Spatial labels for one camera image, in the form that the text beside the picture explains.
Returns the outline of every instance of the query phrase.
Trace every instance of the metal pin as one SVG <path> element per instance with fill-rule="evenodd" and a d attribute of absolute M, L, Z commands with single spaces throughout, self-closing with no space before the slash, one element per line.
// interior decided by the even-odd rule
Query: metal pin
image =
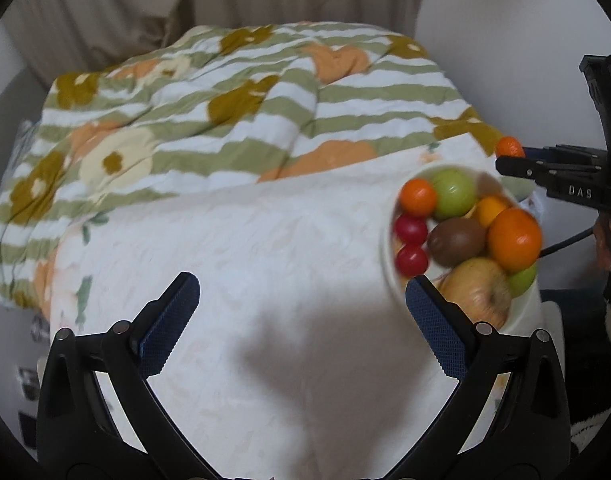
<path fill-rule="evenodd" d="M 476 331 L 481 335 L 490 335 L 492 333 L 492 326 L 482 321 L 476 324 Z"/>
<path fill-rule="evenodd" d="M 70 337 L 71 333 L 73 333 L 72 330 L 70 330 L 67 327 L 63 327 L 63 328 L 59 329 L 59 331 L 55 335 L 55 338 L 58 341 L 63 341 L 64 339 L 68 339 L 68 337 Z"/>
<path fill-rule="evenodd" d="M 548 332 L 545 330 L 537 330 L 537 339 L 542 343 L 547 343 L 550 341 L 550 334 L 548 334 Z"/>
<path fill-rule="evenodd" d="M 118 321 L 114 325 L 112 325 L 112 331 L 115 334 L 122 334 L 124 332 L 127 332 L 129 328 L 130 328 L 129 321 Z"/>

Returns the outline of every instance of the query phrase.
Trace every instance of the tangerine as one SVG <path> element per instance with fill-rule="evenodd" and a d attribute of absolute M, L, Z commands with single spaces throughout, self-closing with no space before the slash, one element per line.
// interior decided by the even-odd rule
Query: tangerine
<path fill-rule="evenodd" d="M 497 142 L 497 145 L 494 148 L 494 154 L 496 156 L 523 156 L 525 157 L 525 152 L 523 151 L 523 146 L 521 143 L 515 139 L 514 137 L 502 137 Z"/>
<path fill-rule="evenodd" d="M 399 192 L 399 204 L 412 216 L 427 218 L 437 206 L 437 192 L 427 180 L 413 178 Z"/>
<path fill-rule="evenodd" d="M 509 200 L 502 195 L 486 196 L 474 207 L 473 218 L 487 229 L 499 213 L 510 206 Z"/>
<path fill-rule="evenodd" d="M 535 263 L 543 237 L 534 217 L 519 207 L 501 211 L 488 229 L 490 256 L 506 272 L 519 272 Z"/>

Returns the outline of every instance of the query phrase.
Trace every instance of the blue gripper pad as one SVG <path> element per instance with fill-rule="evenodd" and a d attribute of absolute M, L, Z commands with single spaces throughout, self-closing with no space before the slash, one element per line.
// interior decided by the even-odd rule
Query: blue gripper pad
<path fill-rule="evenodd" d="M 445 374 L 463 380 L 467 372 L 470 350 L 468 348 L 470 345 L 467 343 L 471 342 L 464 342 L 458 333 L 463 334 L 464 330 L 467 331 L 471 323 L 467 317 L 465 318 L 467 322 L 464 323 L 462 317 L 454 311 L 447 312 L 448 309 L 456 308 L 462 313 L 461 309 L 444 300 L 425 276 L 416 277 L 408 282 L 405 303 Z M 454 323 L 446 319 L 445 314 L 451 315 L 453 321 L 461 325 L 455 327 Z"/>
<path fill-rule="evenodd" d="M 161 373 L 199 304 L 199 280 L 182 272 L 159 300 L 151 301 L 134 321 L 141 377 Z"/>

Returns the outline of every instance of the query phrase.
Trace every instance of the human hand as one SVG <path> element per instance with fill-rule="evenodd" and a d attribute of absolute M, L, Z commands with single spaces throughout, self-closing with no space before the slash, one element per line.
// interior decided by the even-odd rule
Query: human hand
<path fill-rule="evenodd" d="M 597 242 L 597 263 L 602 269 L 611 270 L 611 216 L 600 213 L 593 232 Z"/>

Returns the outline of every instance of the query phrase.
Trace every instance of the bed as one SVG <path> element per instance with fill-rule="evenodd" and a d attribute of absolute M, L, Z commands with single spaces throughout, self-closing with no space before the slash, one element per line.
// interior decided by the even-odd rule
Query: bed
<path fill-rule="evenodd" d="M 455 385 L 389 297 L 388 204 L 438 160 L 493 171 L 502 135 L 406 34 L 198 25 L 54 81 L 0 194 L 0 301 L 94 333 L 194 272 L 200 314 L 151 381 L 192 444 L 233 478 L 376 478 Z"/>

